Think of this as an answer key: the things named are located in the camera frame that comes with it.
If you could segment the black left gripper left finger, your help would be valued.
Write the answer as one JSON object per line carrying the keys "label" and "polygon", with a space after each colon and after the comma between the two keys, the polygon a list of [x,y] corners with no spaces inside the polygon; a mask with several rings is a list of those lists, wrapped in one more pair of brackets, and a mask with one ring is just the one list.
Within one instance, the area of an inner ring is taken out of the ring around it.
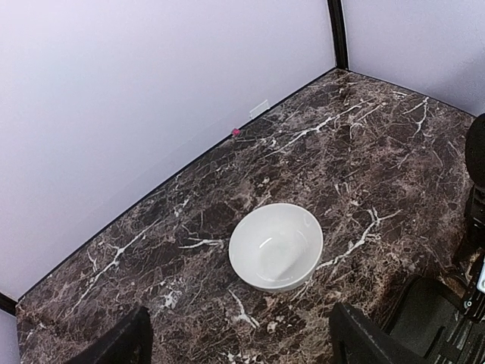
{"label": "black left gripper left finger", "polygon": [[149,310],[137,306],[72,363],[151,363],[152,324]]}

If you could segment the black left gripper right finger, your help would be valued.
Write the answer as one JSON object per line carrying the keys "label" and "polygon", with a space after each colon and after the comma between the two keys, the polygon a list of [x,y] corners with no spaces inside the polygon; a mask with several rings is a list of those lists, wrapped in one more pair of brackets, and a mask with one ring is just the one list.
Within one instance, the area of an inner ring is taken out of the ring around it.
{"label": "black left gripper right finger", "polygon": [[424,362],[348,303],[334,304],[329,326],[334,363]]}

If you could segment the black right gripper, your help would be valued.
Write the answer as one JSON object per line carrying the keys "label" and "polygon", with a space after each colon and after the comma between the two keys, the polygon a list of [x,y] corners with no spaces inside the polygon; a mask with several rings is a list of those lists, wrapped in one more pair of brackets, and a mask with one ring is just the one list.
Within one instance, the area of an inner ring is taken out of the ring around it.
{"label": "black right gripper", "polygon": [[468,129],[465,141],[465,164],[473,184],[465,204],[464,240],[457,260],[479,253],[471,266],[471,280],[462,297],[465,317],[484,320],[484,115],[479,115]]}

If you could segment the black zippered tool case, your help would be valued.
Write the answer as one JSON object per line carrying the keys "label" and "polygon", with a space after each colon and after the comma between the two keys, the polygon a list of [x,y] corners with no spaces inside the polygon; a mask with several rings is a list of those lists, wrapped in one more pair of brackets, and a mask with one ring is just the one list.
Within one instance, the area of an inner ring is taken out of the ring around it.
{"label": "black zippered tool case", "polygon": [[442,282],[407,282],[383,332],[428,363],[483,363],[484,322],[463,313],[461,299]]}

